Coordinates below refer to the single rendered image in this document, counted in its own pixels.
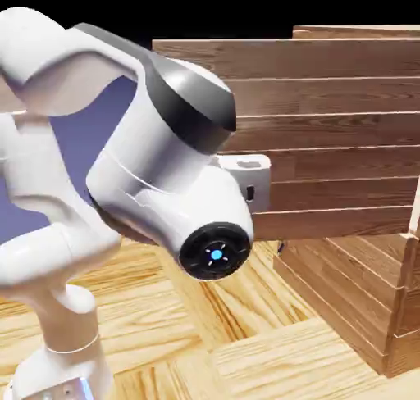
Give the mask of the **brown wooden cabinet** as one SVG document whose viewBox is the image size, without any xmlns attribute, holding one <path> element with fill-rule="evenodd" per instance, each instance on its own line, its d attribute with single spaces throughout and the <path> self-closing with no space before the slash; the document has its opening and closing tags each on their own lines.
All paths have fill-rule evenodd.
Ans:
<svg viewBox="0 0 420 400">
<path fill-rule="evenodd" d="M 268 156 L 255 234 L 276 272 L 378 373 L 420 367 L 420 32 L 154 40 L 236 97 L 226 155 Z"/>
</svg>

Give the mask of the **wooden cabinet door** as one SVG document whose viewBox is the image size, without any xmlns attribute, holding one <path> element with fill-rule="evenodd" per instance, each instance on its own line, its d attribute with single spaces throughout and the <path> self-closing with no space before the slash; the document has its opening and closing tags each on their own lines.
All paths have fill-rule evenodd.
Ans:
<svg viewBox="0 0 420 400">
<path fill-rule="evenodd" d="M 412 212 L 409 220 L 409 233 L 420 238 L 420 176 L 413 200 Z"/>
</svg>

